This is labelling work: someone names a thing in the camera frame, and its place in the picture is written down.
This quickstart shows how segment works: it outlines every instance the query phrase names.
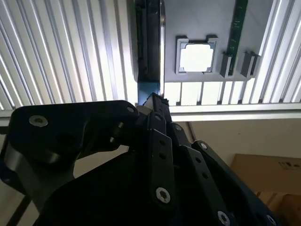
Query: cardboard box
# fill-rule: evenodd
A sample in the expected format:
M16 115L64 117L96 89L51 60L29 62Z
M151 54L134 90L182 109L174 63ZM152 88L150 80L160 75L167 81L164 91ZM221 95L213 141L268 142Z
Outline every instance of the cardboard box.
M236 154L231 168L272 211L284 195L301 195L301 159Z
M282 225L300 226L301 196L285 195L275 214Z

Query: green strip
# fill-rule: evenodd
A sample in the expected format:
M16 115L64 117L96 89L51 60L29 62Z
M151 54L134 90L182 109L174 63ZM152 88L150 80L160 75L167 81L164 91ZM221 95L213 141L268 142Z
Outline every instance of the green strip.
M227 48L227 54L232 57L229 75L233 75L238 45L246 15L248 0L236 0L233 19L231 23L230 36Z

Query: robotic arm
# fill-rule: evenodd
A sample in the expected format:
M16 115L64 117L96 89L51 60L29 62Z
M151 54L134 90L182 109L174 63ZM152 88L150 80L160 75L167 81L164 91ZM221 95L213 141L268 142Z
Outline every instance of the robotic arm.
M78 158L129 146L74 179ZM35 225L279 226L203 141L189 143L168 101L22 107L1 152L8 185L40 212Z

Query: screw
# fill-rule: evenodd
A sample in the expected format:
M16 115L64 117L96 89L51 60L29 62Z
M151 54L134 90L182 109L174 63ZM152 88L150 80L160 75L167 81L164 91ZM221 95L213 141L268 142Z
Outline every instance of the screw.
M267 218L272 223L272 225L275 225L275 226L277 225L276 221L270 215L267 215Z
M161 121L162 119L161 119L161 117L160 116L158 116L158 115L155 115L155 118L156 119L158 119L159 121Z
M34 115L29 118L29 123L33 126L44 127L48 125L48 121L45 117L40 115Z
M203 143L199 143L203 149L207 149L207 146Z
M181 126L179 126L178 124L175 125L175 128L176 128L178 131L181 131L181 130L182 130Z
M133 109L133 108L131 108L131 107L127 107L127 110L129 111L129 112L131 112L131 113L133 113L135 110Z
M165 188L158 187L156 189L156 197L163 203L167 204L170 202L170 195Z
M225 225L225 226L230 225L229 217L223 211L218 211L217 216L223 225Z

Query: metal plate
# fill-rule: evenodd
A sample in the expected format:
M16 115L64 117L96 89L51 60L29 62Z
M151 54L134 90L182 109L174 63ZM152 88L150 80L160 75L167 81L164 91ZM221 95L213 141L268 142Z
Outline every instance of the metal plate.
M245 81L246 78L240 74L244 54L246 51L259 53L272 3L273 0L249 0L235 71L232 76L224 78L220 71L223 52L227 50L235 1L190 0L187 3L183 0L165 0L166 56L169 56L166 57L165 82ZM206 41L213 35L218 38L213 73L176 74L177 37Z

